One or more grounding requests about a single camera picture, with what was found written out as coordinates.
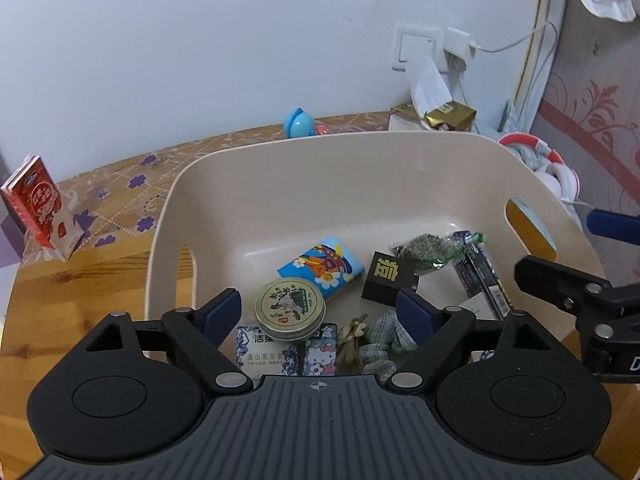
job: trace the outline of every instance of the table top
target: table top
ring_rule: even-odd
[[[319,122],[331,133],[386,130],[388,112]],[[14,480],[42,456],[26,420],[26,400],[38,381],[109,312],[127,310],[133,319],[143,318],[151,241],[175,177],[208,153],[282,138],[279,125],[234,132],[129,158],[59,183],[84,237],[67,263],[47,260],[30,240],[15,280],[0,349],[0,461],[6,480]],[[553,249],[515,205],[507,215],[531,253],[553,259]],[[186,251],[178,272],[178,304],[190,303],[192,275]],[[577,351],[574,336],[567,345]],[[630,422],[640,416],[638,394],[630,385],[608,389],[614,416],[598,456],[632,478],[640,459],[625,450],[640,444],[640,429]]]

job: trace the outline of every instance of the wood grain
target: wood grain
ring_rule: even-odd
[[[528,219],[509,210],[512,225],[529,250],[549,256],[544,238]],[[0,460],[6,480],[15,480],[37,462],[40,449],[26,421],[26,401],[38,381],[104,316],[127,310],[143,319],[146,267],[152,237],[143,235],[113,247],[75,254],[68,264],[39,262],[21,268],[11,296],[0,348]],[[180,255],[176,305],[189,304],[191,257]],[[577,337],[566,344],[574,351]],[[598,458],[625,479],[640,466],[640,402],[635,386],[607,391],[613,416]]]

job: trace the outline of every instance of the barcode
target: barcode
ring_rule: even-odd
[[[498,305],[498,310],[500,310],[500,314],[502,317],[507,317],[507,314],[511,310],[509,308],[509,303],[507,302],[507,298],[504,297],[502,290],[500,289],[500,285],[492,285],[489,287],[489,292],[494,297],[495,303]]]

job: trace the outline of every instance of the white wall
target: white wall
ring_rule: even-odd
[[[0,152],[56,179],[163,146],[408,95],[394,25],[483,46],[533,28],[538,0],[0,0]],[[497,126],[527,43],[478,54],[465,93]]]

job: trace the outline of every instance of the gold tissue box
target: gold tissue box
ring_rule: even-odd
[[[394,106],[391,109],[413,120],[423,119],[429,129],[443,132],[449,130],[469,132],[476,118],[476,111],[473,108],[457,101],[444,103],[441,107],[425,114],[423,118],[418,117],[411,102]]]

